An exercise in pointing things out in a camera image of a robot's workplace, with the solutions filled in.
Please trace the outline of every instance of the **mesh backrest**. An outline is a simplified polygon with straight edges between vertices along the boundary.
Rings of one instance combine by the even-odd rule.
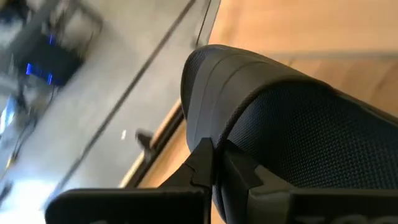
[[[397,127],[322,86],[267,89],[229,139],[297,187],[398,188]]]

